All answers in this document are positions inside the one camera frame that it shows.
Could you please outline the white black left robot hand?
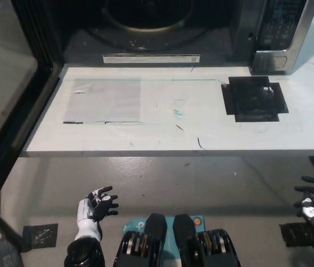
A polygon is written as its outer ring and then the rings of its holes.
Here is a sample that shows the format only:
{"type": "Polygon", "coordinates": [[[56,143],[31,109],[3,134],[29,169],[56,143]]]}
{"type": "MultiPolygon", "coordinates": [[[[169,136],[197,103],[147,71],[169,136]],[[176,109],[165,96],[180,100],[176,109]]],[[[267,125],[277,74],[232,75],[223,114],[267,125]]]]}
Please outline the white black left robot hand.
{"type": "Polygon", "coordinates": [[[75,240],[81,238],[93,238],[99,242],[102,240],[100,222],[107,216],[117,215],[119,207],[114,201],[117,195],[110,195],[112,186],[102,187],[90,192],[83,198],[77,209],[78,233],[75,240]]]}

